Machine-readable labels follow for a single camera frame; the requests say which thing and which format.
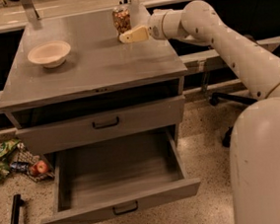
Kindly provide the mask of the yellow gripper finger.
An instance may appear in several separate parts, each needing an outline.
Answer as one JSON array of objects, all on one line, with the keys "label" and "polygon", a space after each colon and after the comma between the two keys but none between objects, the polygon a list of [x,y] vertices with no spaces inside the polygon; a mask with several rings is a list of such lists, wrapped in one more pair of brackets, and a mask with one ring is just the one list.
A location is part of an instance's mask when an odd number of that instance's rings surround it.
[{"label": "yellow gripper finger", "polygon": [[121,34],[119,40],[122,43],[133,43],[145,41],[148,38],[148,28],[146,26],[136,26],[134,29],[127,30],[125,33]]}]

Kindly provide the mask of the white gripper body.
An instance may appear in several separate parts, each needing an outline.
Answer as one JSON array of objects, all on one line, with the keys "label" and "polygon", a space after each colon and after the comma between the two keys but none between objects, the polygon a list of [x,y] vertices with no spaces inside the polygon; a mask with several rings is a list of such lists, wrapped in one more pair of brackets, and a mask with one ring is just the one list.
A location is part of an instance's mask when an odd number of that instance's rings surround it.
[{"label": "white gripper body", "polygon": [[182,26],[181,10],[160,10],[156,9],[148,19],[149,35],[154,39],[168,40],[186,37],[186,32]]}]

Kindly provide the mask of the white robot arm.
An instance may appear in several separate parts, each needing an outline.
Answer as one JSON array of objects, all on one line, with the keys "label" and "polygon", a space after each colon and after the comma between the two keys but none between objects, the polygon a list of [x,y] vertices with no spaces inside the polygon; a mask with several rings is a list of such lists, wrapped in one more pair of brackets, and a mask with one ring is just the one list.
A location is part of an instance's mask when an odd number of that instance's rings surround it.
[{"label": "white robot arm", "polygon": [[179,39],[211,45],[245,84],[255,103],[237,118],[230,141],[235,224],[280,224],[280,58],[221,21],[209,3],[156,9],[123,43]]}]

